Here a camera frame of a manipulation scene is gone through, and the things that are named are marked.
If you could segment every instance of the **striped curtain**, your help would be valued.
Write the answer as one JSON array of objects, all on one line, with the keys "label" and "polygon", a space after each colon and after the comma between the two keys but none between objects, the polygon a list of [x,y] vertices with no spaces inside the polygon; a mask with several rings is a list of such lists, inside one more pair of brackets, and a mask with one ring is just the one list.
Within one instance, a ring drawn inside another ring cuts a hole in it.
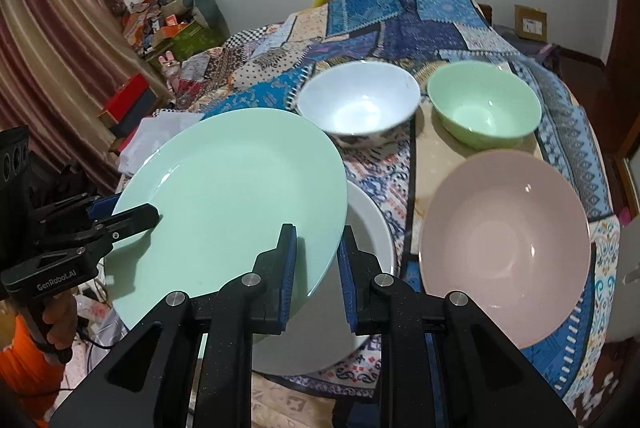
[{"label": "striped curtain", "polygon": [[56,169],[76,159],[103,193],[118,181],[97,116],[137,72],[160,82],[122,36],[122,0],[0,0],[0,127],[28,125]]}]

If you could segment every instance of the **green bowl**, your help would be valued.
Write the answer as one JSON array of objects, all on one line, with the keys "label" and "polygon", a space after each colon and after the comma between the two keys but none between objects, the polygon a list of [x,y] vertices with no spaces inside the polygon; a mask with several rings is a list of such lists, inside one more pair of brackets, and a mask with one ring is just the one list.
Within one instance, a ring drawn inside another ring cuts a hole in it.
[{"label": "green bowl", "polygon": [[427,93],[444,127],[476,150],[513,148],[540,124],[536,94],[510,71],[457,62],[429,78]]}]

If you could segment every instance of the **bowl rim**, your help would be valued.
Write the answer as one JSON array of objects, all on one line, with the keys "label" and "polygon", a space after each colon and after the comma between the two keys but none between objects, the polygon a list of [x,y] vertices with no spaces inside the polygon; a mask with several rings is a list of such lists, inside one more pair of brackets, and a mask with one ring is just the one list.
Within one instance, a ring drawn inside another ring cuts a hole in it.
[{"label": "bowl rim", "polygon": [[[423,260],[425,259],[424,257],[426,256],[424,254],[424,249],[423,249],[423,245],[425,243],[425,228],[424,228],[424,224],[425,221],[427,220],[427,217],[429,215],[429,212],[431,211],[431,205],[433,204],[433,201],[436,198],[437,193],[442,191],[442,185],[444,184],[444,182],[449,179],[455,172],[457,172],[458,170],[460,170],[460,168],[462,166],[464,166],[467,162],[469,162],[472,159],[476,159],[478,157],[484,157],[484,156],[489,156],[489,155],[494,155],[497,153],[507,153],[508,155],[516,155],[516,156],[525,156],[527,157],[529,160],[533,160],[537,163],[542,163],[543,166],[548,167],[552,170],[552,172],[554,173],[554,175],[552,175],[553,177],[560,177],[568,186],[569,188],[572,189],[571,193],[573,195],[573,197],[569,197],[571,200],[577,201],[578,203],[578,208],[580,209],[580,218],[581,221],[584,223],[584,229],[586,230],[586,239],[587,239],[587,243],[586,245],[588,246],[588,249],[586,250],[588,256],[586,257],[587,259],[587,264],[586,264],[586,273],[584,275],[584,283],[586,284],[588,278],[589,278],[589,273],[591,271],[591,259],[593,257],[593,255],[591,254],[591,230],[589,229],[589,219],[587,218],[587,213],[584,211],[584,206],[582,205],[582,201],[580,200],[580,197],[578,196],[578,193],[575,191],[575,189],[571,186],[571,183],[550,163],[546,162],[545,160],[542,159],[538,159],[537,157],[535,157],[533,154],[527,153],[527,152],[523,152],[522,150],[514,150],[513,148],[496,148],[494,150],[487,150],[487,151],[482,151],[482,152],[477,152],[477,153],[473,153],[471,154],[469,157],[467,157],[464,161],[462,161],[462,163],[460,163],[458,166],[456,166],[451,172],[449,172],[446,177],[444,177],[444,179],[440,182],[440,184],[438,185],[438,187],[435,189],[435,191],[433,192],[433,195],[430,199],[429,202],[429,207],[427,208],[427,210],[424,212],[424,217],[422,218],[422,225],[420,226],[420,241],[418,243],[418,270],[420,270],[420,282],[422,283],[422,286],[424,287],[425,291],[427,294],[430,293],[429,289],[427,288],[426,285],[426,278],[424,277],[424,264],[423,264]],[[578,294],[578,296],[575,298],[575,303],[578,302],[578,299],[580,298],[580,294]],[[567,312],[567,317],[569,316],[569,314],[571,313],[570,309]],[[551,335],[553,332],[556,331],[556,329],[559,326],[555,326],[553,329],[551,329],[549,332],[545,331],[544,335],[538,335],[536,336],[535,339],[529,340],[527,343],[527,345],[523,345],[523,346],[518,346],[518,348],[527,348],[530,347],[532,345],[535,345],[536,343],[544,340],[546,337],[548,337],[549,335]]]},{"label": "bowl rim", "polygon": [[[406,115],[403,115],[401,119],[399,119],[399,121],[395,121],[392,124],[386,124],[385,126],[379,126],[377,128],[371,128],[368,130],[362,130],[362,131],[356,131],[356,132],[340,132],[338,130],[330,130],[329,128],[325,128],[323,126],[320,126],[318,123],[316,123],[315,121],[311,121],[311,119],[307,118],[304,115],[304,112],[302,111],[302,109],[300,109],[300,99],[302,98],[302,95],[305,93],[306,88],[315,82],[315,80],[319,79],[321,76],[323,76],[324,74],[326,74],[327,72],[330,72],[334,69],[341,69],[341,68],[346,68],[347,66],[351,66],[352,64],[370,64],[370,65],[383,65],[386,67],[391,67],[392,69],[395,70],[399,70],[402,71],[403,74],[409,76],[413,81],[415,85],[412,85],[412,87],[415,88],[415,105],[412,105],[412,110],[408,113],[406,113]],[[383,62],[383,61],[375,61],[375,60],[354,60],[353,62],[346,62],[340,65],[335,65],[323,72],[320,72],[317,76],[314,76],[313,78],[311,78],[308,82],[305,83],[305,85],[303,85],[303,87],[300,89],[300,92],[298,93],[298,96],[296,98],[296,112],[302,116],[303,118],[307,119],[308,121],[311,121],[314,125],[316,125],[320,130],[322,130],[323,132],[325,132],[326,134],[331,134],[331,135],[335,135],[337,137],[359,137],[359,136],[368,136],[368,135],[373,135],[373,134],[381,134],[382,132],[386,132],[387,130],[391,130],[393,128],[395,128],[396,126],[404,123],[405,121],[407,121],[409,118],[411,118],[412,115],[415,114],[415,111],[418,109],[418,107],[420,106],[420,101],[422,99],[422,93],[420,91],[420,85],[418,83],[418,81],[415,79],[415,76],[413,74],[411,74],[409,71],[403,69],[402,67],[399,67],[397,65],[394,65],[392,63],[387,63],[387,62]]]},{"label": "bowl rim", "polygon": [[[431,85],[431,81],[432,81],[433,77],[436,75],[436,73],[440,69],[453,68],[455,66],[460,66],[462,64],[469,64],[469,63],[473,63],[476,66],[477,65],[482,65],[483,69],[484,69],[484,66],[487,66],[487,67],[493,67],[493,68],[498,69],[499,71],[502,71],[502,72],[508,72],[514,78],[516,78],[519,82],[521,82],[527,89],[529,89],[528,90],[528,94],[530,94],[532,96],[532,101],[536,102],[536,109],[537,109],[537,115],[538,115],[536,125],[531,130],[529,130],[528,132],[526,132],[524,134],[511,134],[511,135],[507,135],[507,134],[487,134],[486,132],[480,132],[479,130],[476,130],[476,129],[470,127],[470,126],[465,126],[464,124],[460,123],[457,119],[453,119],[446,112],[443,112],[438,107],[436,102],[433,100],[433,98],[431,97],[431,93],[429,92],[429,86]],[[463,128],[464,130],[466,130],[468,132],[471,132],[472,134],[476,134],[479,137],[482,137],[482,138],[485,138],[485,139],[515,140],[515,139],[520,139],[522,137],[527,137],[527,135],[531,134],[531,132],[534,132],[539,127],[540,121],[542,120],[542,104],[540,103],[540,99],[537,97],[537,95],[533,91],[533,89],[531,87],[529,87],[527,82],[525,82],[524,80],[522,80],[519,77],[517,77],[516,74],[513,74],[513,72],[511,72],[510,70],[509,71],[505,71],[505,70],[501,69],[499,66],[497,66],[495,64],[490,64],[490,63],[487,63],[487,62],[479,62],[477,60],[462,60],[460,62],[449,63],[447,65],[443,65],[443,66],[437,68],[436,71],[434,71],[434,73],[429,77],[429,81],[427,82],[427,87],[426,88],[427,88],[427,95],[429,96],[429,100],[431,101],[431,104],[433,105],[433,108],[436,109],[438,114],[440,114],[441,116],[444,116],[445,118],[449,119],[449,121],[452,121],[453,123],[455,123],[459,127]]]}]

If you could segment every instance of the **table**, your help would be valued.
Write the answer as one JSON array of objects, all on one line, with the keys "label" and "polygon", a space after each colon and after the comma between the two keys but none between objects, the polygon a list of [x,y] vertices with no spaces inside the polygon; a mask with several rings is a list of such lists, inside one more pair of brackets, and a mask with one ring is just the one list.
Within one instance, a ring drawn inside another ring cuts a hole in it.
[{"label": "table", "polygon": [[[590,386],[604,344],[620,225],[584,109],[556,75],[495,33],[473,0],[334,0],[293,14],[283,24],[242,31],[223,47],[184,63],[177,106],[206,117],[251,106],[292,110],[309,78],[364,58],[406,69],[422,91],[418,112],[398,128],[395,141],[340,150],[348,178],[382,210],[400,275],[416,289],[422,217],[438,184],[474,153],[450,136],[432,112],[429,76],[446,62],[486,61],[511,69],[540,98],[542,122],[520,149],[552,164],[578,193],[590,221],[592,264],[574,312],[556,332],[523,352],[572,407]],[[366,399],[372,397],[379,371],[380,340],[374,336],[332,368],[269,380],[302,392],[300,401],[312,401],[306,394]]]}]

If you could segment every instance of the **plate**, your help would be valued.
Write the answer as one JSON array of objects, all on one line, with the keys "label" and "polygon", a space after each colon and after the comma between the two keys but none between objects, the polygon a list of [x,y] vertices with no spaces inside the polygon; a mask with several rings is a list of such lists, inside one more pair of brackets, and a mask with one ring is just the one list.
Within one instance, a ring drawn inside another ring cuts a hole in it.
[{"label": "plate", "polygon": [[298,95],[298,112],[338,136],[384,132],[409,119],[419,104],[415,78],[383,62],[332,67],[309,80]]},{"label": "plate", "polygon": [[[346,223],[353,228],[358,248],[373,253],[383,272],[394,272],[394,244],[385,217],[371,198],[348,182]],[[344,316],[337,258],[313,296],[289,320],[279,336],[254,345],[252,366],[257,372],[298,376],[328,368],[343,360],[368,336],[355,336]]]},{"label": "plate", "polygon": [[160,223],[105,258],[113,305],[132,328],[167,293],[195,297],[249,272],[294,224],[292,316],[329,269],[347,212],[340,154],[311,122],[249,108],[206,119],[156,151],[114,214],[150,202]]},{"label": "plate", "polygon": [[468,294],[519,348],[564,322],[591,263],[584,209],[565,178],[530,154],[470,157],[436,190],[422,224],[429,294]]}]

